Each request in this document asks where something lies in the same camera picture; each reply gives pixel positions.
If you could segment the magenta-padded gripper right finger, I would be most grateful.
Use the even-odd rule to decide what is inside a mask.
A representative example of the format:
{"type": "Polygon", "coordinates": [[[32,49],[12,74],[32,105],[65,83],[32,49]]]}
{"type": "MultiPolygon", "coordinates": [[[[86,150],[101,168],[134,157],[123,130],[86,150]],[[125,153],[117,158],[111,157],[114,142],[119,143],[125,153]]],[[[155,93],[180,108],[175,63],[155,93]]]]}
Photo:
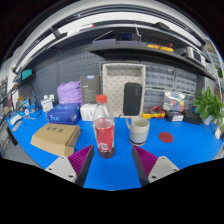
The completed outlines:
{"type": "Polygon", "coordinates": [[[166,156],[156,157],[135,145],[132,146],[132,157],[142,186],[153,183],[179,170],[166,156]]]}

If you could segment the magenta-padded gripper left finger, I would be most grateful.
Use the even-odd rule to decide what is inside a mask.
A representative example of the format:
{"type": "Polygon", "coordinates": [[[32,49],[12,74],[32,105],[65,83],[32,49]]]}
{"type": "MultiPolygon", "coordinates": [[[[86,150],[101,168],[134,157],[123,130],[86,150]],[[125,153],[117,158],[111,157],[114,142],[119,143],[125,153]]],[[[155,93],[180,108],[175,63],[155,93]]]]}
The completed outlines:
{"type": "Polygon", "coordinates": [[[87,146],[69,157],[59,156],[46,171],[65,180],[83,186],[94,156],[94,146],[87,146]]]}

